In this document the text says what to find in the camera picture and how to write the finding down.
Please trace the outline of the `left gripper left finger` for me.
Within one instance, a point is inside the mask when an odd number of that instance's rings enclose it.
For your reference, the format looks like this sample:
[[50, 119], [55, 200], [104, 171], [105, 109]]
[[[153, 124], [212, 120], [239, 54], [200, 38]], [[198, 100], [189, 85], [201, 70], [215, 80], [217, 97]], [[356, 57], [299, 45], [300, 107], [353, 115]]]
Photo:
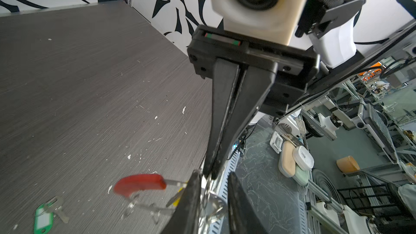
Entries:
[[194, 170], [180, 202], [161, 234], [195, 234], [198, 229], [202, 174]]

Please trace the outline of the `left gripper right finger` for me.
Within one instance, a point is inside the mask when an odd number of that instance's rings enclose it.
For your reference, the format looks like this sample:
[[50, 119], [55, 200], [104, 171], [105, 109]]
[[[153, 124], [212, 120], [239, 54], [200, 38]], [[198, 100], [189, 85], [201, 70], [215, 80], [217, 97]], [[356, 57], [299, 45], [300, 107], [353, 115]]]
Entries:
[[231, 234], [267, 234], [236, 173], [230, 173], [227, 181], [229, 232]]

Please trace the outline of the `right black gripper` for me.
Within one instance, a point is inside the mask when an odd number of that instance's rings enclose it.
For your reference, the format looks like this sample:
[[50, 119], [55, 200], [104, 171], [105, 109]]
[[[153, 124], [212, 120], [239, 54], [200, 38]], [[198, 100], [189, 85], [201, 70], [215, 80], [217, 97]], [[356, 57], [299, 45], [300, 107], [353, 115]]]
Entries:
[[[196, 74], [212, 78], [203, 175], [213, 180], [257, 111], [285, 116], [320, 70], [316, 53], [204, 25], [197, 27], [187, 53]], [[242, 70], [238, 64], [251, 67]]]

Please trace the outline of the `yellow capped key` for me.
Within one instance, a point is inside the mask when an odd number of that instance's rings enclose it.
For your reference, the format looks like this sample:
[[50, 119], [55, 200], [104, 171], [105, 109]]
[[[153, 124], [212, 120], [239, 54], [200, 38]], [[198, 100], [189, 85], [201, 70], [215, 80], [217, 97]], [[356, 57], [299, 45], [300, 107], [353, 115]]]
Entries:
[[175, 205], [175, 204], [178, 204], [179, 203], [179, 200], [181, 199], [181, 197], [182, 197], [182, 195], [183, 195], [183, 192], [184, 192], [184, 190], [185, 190], [185, 188], [186, 188], [186, 186], [184, 185], [184, 186], [182, 186], [180, 189], [179, 189], [179, 191], [173, 196], [173, 197], [171, 197], [169, 200], [168, 200], [168, 202], [166, 203], [166, 205], [165, 205], [165, 207], [166, 208], [168, 208], [168, 207], [170, 207], [171, 205]]

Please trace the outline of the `large wire keyring red sleeve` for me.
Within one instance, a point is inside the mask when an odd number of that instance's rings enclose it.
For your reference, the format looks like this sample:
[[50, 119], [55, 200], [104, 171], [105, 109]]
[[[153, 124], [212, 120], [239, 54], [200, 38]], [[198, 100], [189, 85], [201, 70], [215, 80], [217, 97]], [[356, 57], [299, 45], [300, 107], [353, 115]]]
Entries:
[[[129, 175], [115, 183], [113, 192], [126, 201], [122, 218], [127, 218], [137, 210], [146, 211], [158, 224], [160, 217], [171, 217], [178, 204], [166, 208], [173, 197], [188, 181], [167, 179], [161, 174], [145, 173]], [[222, 220], [228, 209], [226, 200], [211, 191], [210, 183], [201, 177], [200, 211], [198, 223], [211, 224]]]

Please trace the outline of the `green capped key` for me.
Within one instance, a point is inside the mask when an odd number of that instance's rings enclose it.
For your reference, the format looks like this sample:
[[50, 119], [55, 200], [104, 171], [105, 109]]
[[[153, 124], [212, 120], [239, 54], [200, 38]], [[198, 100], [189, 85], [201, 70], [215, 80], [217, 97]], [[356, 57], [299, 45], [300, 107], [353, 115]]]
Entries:
[[54, 225], [54, 216], [65, 224], [69, 223], [69, 217], [63, 212], [64, 200], [60, 196], [55, 196], [49, 201], [41, 204], [35, 211], [34, 234], [47, 234]]

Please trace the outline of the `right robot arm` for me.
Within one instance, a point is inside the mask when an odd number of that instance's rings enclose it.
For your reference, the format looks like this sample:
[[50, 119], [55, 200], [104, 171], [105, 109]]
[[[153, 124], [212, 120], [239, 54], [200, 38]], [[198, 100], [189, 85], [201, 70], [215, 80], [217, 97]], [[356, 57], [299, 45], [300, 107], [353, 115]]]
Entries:
[[235, 140], [258, 112], [282, 118], [352, 71], [355, 16], [366, 0], [211, 0], [223, 28], [200, 25], [187, 48], [212, 80], [202, 173], [218, 178]]

